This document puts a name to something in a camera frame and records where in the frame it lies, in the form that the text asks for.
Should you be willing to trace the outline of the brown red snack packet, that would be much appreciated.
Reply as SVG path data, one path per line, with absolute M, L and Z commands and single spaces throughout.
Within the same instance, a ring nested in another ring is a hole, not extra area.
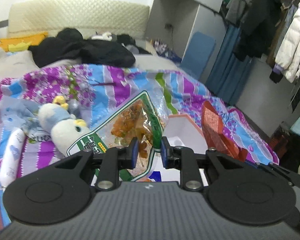
M 204 101 L 202 106 L 201 127 L 208 148 L 215 148 L 218 152 L 242 162 L 246 160 L 248 151 L 234 142 L 222 118 L 209 101 Z

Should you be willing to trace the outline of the green clear snack bag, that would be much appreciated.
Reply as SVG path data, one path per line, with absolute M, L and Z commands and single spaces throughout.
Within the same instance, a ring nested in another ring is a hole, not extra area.
M 143 90 L 131 95 L 95 129 L 72 143 L 66 154 L 70 156 L 83 149 L 92 149 L 95 154 L 105 153 L 112 147 L 126 147 L 137 138 L 136 166 L 121 170 L 119 176 L 123 181 L 142 181 L 151 173 L 167 121 L 168 109 L 162 91 Z

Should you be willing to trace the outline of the pink cardboard box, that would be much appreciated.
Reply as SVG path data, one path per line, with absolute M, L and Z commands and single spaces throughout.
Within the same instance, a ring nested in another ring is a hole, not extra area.
M 187 114 L 170 115 L 163 136 L 171 146 L 185 146 L 193 149 L 194 153 L 205 154 L 208 150 L 201 128 Z M 152 182 L 180 181 L 180 171 L 165 169 L 160 153 L 154 156 L 151 173 L 148 178 Z

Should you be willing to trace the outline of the white blue plush duck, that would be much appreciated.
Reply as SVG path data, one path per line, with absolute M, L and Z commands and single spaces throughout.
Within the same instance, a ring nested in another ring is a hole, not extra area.
M 38 110 L 41 128 L 50 134 L 55 147 L 64 156 L 68 155 L 67 150 L 73 143 L 91 132 L 87 123 L 75 116 L 76 113 L 80 113 L 78 103 L 67 102 L 62 95 L 41 105 Z

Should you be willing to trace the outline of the blue curtain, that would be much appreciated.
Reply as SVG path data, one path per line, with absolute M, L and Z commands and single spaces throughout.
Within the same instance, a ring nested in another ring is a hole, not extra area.
M 235 105 L 241 96 L 251 70 L 252 58 L 239 61 L 234 55 L 234 47 L 241 30 L 228 26 L 217 59 L 205 83 L 215 96 L 229 105 Z

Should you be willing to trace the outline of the white spray bottle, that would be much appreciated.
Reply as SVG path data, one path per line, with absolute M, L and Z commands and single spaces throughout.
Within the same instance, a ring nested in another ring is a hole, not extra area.
M 0 184 L 3 188 L 8 187 L 17 177 L 25 137 L 21 128 L 14 128 L 10 134 L 0 167 Z

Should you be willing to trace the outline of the light blue wrapping paper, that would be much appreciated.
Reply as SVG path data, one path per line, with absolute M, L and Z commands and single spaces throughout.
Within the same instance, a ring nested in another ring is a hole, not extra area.
M 34 142 L 51 141 L 51 135 L 42 129 L 38 111 L 41 105 L 37 102 L 10 96 L 3 96 L 0 101 L 0 121 L 8 131 L 21 129 Z

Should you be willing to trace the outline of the blue cushion pad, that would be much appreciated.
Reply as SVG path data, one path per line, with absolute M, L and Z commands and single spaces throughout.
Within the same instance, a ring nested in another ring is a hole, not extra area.
M 180 68 L 194 79 L 199 80 L 215 46 L 216 41 L 214 38 L 199 31 L 194 33 L 185 51 Z

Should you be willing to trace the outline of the colourful floral bedspread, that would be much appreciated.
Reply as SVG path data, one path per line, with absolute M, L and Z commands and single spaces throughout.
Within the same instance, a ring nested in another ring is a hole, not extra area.
M 202 105 L 204 101 L 209 101 L 234 142 L 248 151 L 249 161 L 279 163 L 277 154 L 249 126 L 241 111 L 227 106 L 202 83 L 180 71 L 126 69 L 95 64 L 47 67 L 19 78 L 0 79 L 0 101 L 3 96 L 10 96 L 42 105 L 51 103 L 58 95 L 76 99 L 82 118 L 90 129 L 95 129 L 100 121 L 134 93 L 156 89 L 164 95 L 168 115 L 187 114 L 197 125 L 201 124 Z M 11 132 L 0 121 L 0 167 Z M 53 164 L 61 157 L 52 140 L 34 142 L 26 136 L 16 179 Z

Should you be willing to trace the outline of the black clothing pile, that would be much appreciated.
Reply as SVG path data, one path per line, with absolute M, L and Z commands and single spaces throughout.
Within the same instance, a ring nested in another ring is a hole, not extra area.
M 129 68 L 135 63 L 134 55 L 123 45 L 106 40 L 85 40 L 74 28 L 65 28 L 55 37 L 46 37 L 40 44 L 29 46 L 28 50 L 39 68 L 61 60 L 119 68 Z

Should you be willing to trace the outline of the black hanging coat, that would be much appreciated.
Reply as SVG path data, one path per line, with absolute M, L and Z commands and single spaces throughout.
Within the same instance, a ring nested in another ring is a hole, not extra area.
M 281 15 L 281 0 L 253 0 L 241 25 L 241 35 L 233 53 L 239 61 L 260 58 L 267 52 Z

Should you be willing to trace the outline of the yellow pillow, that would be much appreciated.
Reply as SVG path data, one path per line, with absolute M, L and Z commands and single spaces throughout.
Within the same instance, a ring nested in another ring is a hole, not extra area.
M 12 53 L 25 51 L 28 50 L 30 46 L 39 45 L 46 37 L 48 37 L 48 32 L 13 38 L 1 38 L 0 48 L 2 48 L 6 52 Z

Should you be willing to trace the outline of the grey white cabinet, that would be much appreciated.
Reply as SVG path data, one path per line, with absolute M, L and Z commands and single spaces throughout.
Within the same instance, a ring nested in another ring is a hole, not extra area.
M 223 0 L 154 0 L 145 36 L 160 39 L 179 57 L 184 57 L 194 33 L 201 32 L 216 42 L 212 55 L 200 75 L 205 83 L 217 59 L 226 33 L 221 16 Z

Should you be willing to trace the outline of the white puffer jacket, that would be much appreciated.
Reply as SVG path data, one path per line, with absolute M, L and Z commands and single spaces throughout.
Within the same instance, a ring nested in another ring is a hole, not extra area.
M 300 3 L 275 57 L 274 71 L 291 83 L 300 77 Z

